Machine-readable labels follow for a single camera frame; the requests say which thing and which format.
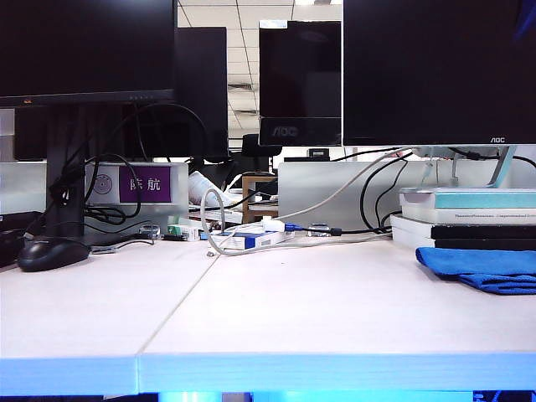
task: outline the blue cloth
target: blue cloth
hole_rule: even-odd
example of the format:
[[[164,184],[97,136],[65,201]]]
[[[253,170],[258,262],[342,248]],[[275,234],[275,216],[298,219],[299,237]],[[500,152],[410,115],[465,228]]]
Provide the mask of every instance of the blue cloth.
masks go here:
[[[421,247],[416,255],[442,279],[499,295],[536,294],[536,251]]]

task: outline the blue light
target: blue light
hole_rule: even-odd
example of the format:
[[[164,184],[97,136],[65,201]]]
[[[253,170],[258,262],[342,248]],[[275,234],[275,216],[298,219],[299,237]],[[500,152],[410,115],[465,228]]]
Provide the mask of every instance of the blue light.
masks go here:
[[[255,402],[472,402],[472,391],[255,392]]]
[[[220,392],[164,392],[158,402],[221,402]]]

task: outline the purple name tag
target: purple name tag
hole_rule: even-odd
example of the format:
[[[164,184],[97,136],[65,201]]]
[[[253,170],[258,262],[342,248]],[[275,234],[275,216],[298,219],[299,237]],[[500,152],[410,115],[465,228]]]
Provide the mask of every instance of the purple name tag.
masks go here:
[[[143,203],[171,203],[171,183],[169,166],[135,166]],[[122,203],[137,202],[136,183],[131,170],[119,167],[119,199]]]

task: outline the desk surface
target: desk surface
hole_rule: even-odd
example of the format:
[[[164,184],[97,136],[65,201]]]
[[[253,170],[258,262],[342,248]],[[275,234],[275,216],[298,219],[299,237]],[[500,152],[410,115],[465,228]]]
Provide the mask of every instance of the desk surface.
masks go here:
[[[157,389],[533,389],[536,297],[376,241],[222,257],[145,349]]]
[[[536,388],[534,296],[440,281],[385,240],[206,247],[0,274],[0,394]]]
[[[214,263],[201,243],[129,245],[0,274],[0,394],[137,392],[137,354]]]

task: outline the stack of books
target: stack of books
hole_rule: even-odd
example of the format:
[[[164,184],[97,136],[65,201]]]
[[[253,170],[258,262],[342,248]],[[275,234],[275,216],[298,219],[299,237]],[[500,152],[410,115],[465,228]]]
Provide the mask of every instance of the stack of books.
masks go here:
[[[465,250],[536,250],[536,191],[512,188],[402,190],[394,241]]]

